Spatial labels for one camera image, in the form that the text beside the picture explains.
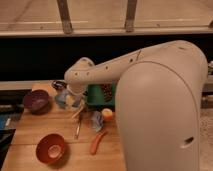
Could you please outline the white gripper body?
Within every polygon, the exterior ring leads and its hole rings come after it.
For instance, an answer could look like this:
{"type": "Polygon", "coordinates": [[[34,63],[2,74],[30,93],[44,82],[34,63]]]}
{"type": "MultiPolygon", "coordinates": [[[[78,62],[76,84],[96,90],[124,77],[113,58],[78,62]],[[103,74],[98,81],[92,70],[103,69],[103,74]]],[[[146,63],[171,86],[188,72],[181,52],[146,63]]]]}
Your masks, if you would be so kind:
{"type": "Polygon", "coordinates": [[[68,95],[81,96],[85,103],[85,96],[82,93],[76,93],[76,92],[72,91],[69,86],[66,87],[66,91],[68,92],[68,95]]]}

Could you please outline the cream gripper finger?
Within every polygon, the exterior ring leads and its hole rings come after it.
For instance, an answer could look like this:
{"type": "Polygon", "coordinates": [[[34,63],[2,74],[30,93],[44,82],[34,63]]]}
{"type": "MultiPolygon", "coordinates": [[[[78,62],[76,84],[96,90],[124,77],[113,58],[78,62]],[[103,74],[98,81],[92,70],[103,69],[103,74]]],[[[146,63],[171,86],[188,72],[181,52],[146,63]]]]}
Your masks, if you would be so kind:
{"type": "Polygon", "coordinates": [[[75,114],[73,114],[71,118],[72,119],[76,118],[83,111],[84,108],[85,107],[80,107],[79,110],[75,114]]]}

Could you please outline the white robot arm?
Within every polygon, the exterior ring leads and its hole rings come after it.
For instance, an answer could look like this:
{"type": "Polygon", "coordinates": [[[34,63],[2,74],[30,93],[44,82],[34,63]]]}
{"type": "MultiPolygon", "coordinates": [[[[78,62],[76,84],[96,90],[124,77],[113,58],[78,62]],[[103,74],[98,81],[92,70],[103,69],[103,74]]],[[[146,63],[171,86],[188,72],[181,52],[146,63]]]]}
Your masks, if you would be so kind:
{"type": "Polygon", "coordinates": [[[127,171],[199,171],[200,108],[208,64],[183,40],[94,64],[79,59],[64,75],[80,94],[115,82],[115,112],[127,171]]]}

